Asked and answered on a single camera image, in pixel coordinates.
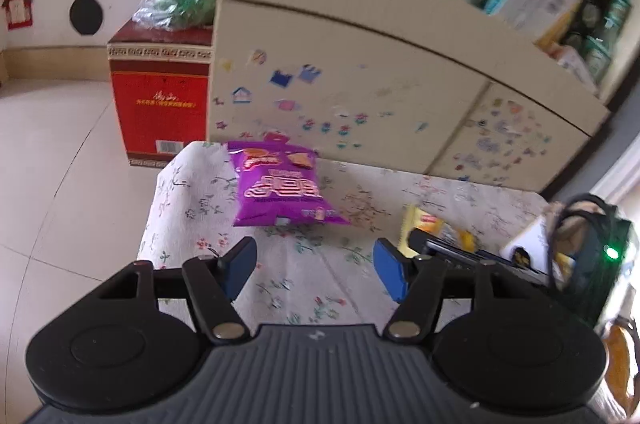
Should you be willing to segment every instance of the vase wall decal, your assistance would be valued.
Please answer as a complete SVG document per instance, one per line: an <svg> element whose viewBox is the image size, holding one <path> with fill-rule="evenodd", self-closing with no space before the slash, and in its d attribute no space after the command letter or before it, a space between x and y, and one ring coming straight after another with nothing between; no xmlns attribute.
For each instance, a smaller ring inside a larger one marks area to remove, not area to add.
<svg viewBox="0 0 640 424"><path fill-rule="evenodd" d="M102 7L97 0L74 0L69 9L69 20L80 34L90 36L102 25Z"/></svg>

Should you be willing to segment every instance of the chip bag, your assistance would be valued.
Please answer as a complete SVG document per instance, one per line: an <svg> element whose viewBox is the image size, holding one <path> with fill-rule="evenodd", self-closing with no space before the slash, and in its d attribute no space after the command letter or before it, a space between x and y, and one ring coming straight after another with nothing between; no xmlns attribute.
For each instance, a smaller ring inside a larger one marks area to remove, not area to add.
<svg viewBox="0 0 640 424"><path fill-rule="evenodd" d="M230 141L227 149L238 175L234 226L349 223L322 198L316 155L308 148Z"/></svg>
<svg viewBox="0 0 640 424"><path fill-rule="evenodd" d="M409 233L413 229L430 233L463 251L469 253L476 251L476 238L469 231L457 229L447 224L443 219L421 210L418 206L409 205L404 214L404 221L402 221L398 245L398 251L407 258L413 258L418 254L408 245Z"/></svg>

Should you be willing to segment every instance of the tile floor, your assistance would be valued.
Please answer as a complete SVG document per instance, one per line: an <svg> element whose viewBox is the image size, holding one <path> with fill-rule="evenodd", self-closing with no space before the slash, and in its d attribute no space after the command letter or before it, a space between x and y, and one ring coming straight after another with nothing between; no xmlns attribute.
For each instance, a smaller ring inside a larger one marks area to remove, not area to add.
<svg viewBox="0 0 640 424"><path fill-rule="evenodd" d="M129 167L110 84L0 90L0 424L39 406L34 333L136 258L157 174Z"/></svg>

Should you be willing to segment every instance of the barcode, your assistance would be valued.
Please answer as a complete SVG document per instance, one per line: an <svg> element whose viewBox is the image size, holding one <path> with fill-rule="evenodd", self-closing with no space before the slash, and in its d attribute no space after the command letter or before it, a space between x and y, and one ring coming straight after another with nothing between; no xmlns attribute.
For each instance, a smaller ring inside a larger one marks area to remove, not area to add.
<svg viewBox="0 0 640 424"><path fill-rule="evenodd" d="M546 10L551 14L558 13L564 7L564 0L551 0L546 6Z"/></svg>
<svg viewBox="0 0 640 424"><path fill-rule="evenodd" d="M184 148L182 141L156 141L156 152L175 155Z"/></svg>

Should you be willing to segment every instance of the purple snack bag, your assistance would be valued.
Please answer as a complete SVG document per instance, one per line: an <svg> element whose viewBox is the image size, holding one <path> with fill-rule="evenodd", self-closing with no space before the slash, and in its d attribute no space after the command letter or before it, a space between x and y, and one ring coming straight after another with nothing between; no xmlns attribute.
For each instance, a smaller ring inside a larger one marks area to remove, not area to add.
<svg viewBox="0 0 640 424"><path fill-rule="evenodd" d="M308 148L230 141L227 149L238 175L240 206L234 226L349 223L322 198L316 156Z"/></svg>

